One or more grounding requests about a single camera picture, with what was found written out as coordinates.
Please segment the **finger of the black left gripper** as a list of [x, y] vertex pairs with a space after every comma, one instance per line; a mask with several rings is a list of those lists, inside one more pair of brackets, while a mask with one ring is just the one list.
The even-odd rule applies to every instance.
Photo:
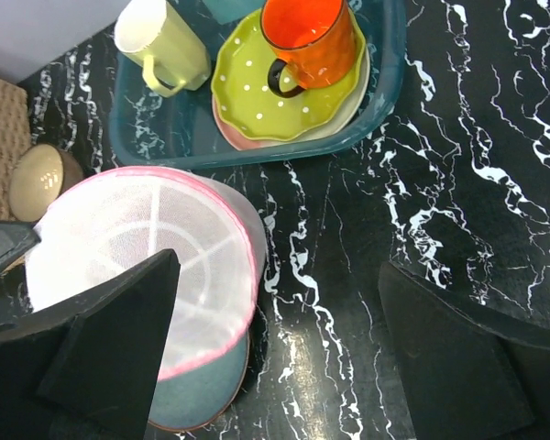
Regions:
[[0, 273], [39, 242], [31, 223], [0, 220]]

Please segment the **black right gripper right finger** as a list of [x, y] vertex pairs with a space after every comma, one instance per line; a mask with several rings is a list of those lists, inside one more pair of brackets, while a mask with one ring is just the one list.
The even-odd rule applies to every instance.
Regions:
[[379, 297], [419, 439], [550, 439], [550, 329], [390, 262]]

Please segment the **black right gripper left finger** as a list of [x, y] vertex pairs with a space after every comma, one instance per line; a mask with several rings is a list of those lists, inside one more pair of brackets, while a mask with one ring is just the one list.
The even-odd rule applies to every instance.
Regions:
[[0, 439], [142, 438], [179, 275], [164, 249], [0, 324]]

